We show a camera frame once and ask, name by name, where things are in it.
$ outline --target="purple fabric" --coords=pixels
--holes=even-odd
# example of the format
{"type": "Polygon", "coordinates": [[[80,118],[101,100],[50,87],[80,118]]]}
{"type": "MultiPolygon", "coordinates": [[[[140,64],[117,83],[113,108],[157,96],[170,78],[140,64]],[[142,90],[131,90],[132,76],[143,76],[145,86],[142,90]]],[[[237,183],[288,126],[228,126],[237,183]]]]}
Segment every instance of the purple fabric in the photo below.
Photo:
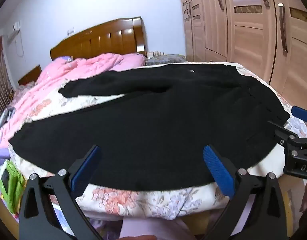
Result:
{"type": "Polygon", "coordinates": [[[89,221],[103,238],[103,240],[116,240],[119,238],[122,227],[122,220],[105,221],[89,219],[89,221]]]}
{"type": "Polygon", "coordinates": [[[7,148],[0,149],[0,165],[2,165],[6,159],[10,158],[9,150],[7,148]]]}
{"type": "Polygon", "coordinates": [[[158,240],[196,240],[181,219],[124,218],[120,238],[153,235],[158,240]]]}
{"type": "Polygon", "coordinates": [[[62,59],[64,59],[64,60],[72,59],[70,56],[61,56],[61,57],[58,57],[58,58],[62,58],[62,59]]]}

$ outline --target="green bag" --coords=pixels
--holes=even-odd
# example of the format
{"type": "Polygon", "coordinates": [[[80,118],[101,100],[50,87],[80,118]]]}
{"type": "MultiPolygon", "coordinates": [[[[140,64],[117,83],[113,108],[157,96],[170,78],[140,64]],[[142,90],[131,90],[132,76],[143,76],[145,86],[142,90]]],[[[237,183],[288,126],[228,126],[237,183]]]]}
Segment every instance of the green bag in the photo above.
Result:
{"type": "Polygon", "coordinates": [[[17,170],[12,161],[6,160],[0,167],[0,191],[13,214],[19,212],[20,200],[24,192],[26,179],[17,170]]]}

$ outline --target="wooden bed frame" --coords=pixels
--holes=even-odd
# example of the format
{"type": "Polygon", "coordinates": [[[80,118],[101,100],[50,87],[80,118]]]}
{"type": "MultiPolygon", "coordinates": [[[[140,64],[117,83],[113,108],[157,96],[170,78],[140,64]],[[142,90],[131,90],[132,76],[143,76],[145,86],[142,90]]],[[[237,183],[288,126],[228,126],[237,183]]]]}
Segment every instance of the wooden bed frame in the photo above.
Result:
{"type": "Polygon", "coordinates": [[[0,198],[0,239],[19,239],[19,224],[0,198]]]}
{"type": "Polygon", "coordinates": [[[92,58],[109,52],[146,55],[141,17],[116,19],[79,32],[52,48],[50,57],[92,58]]]}
{"type": "Polygon", "coordinates": [[[40,74],[41,74],[41,67],[40,65],[38,65],[30,72],[28,72],[26,75],[24,75],[21,79],[19,79],[18,84],[24,86],[26,84],[29,84],[31,81],[36,82],[40,74]]]}

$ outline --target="wooden headboard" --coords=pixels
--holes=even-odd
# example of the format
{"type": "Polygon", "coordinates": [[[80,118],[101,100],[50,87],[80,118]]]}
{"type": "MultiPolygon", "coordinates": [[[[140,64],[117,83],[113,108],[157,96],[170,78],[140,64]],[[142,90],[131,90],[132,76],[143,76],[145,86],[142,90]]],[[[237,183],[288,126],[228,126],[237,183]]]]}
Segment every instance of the wooden headboard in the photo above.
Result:
{"type": "Polygon", "coordinates": [[[61,56],[92,58],[102,53],[146,55],[141,17],[116,19],[79,32],[50,50],[51,59],[61,56]]]}
{"type": "Polygon", "coordinates": [[[41,74],[41,67],[40,65],[36,66],[33,70],[28,72],[26,75],[24,75],[19,81],[19,85],[26,85],[29,84],[31,81],[36,82],[38,77],[41,74]]]}

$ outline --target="pink blanket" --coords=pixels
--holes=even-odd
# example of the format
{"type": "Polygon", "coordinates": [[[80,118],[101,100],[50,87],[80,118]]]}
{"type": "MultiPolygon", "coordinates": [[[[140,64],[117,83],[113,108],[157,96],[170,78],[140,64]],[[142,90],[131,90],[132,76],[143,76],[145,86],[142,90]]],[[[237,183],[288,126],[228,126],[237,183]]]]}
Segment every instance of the pink blanket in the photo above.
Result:
{"type": "Polygon", "coordinates": [[[67,80],[89,78],[107,70],[122,71],[144,65],[140,54],[101,54],[90,59],[76,59],[67,62],[58,58],[50,63],[39,76],[36,86],[30,89],[17,104],[11,120],[2,127],[0,148],[8,147],[8,140],[17,132],[26,117],[45,97],[67,80]]]}

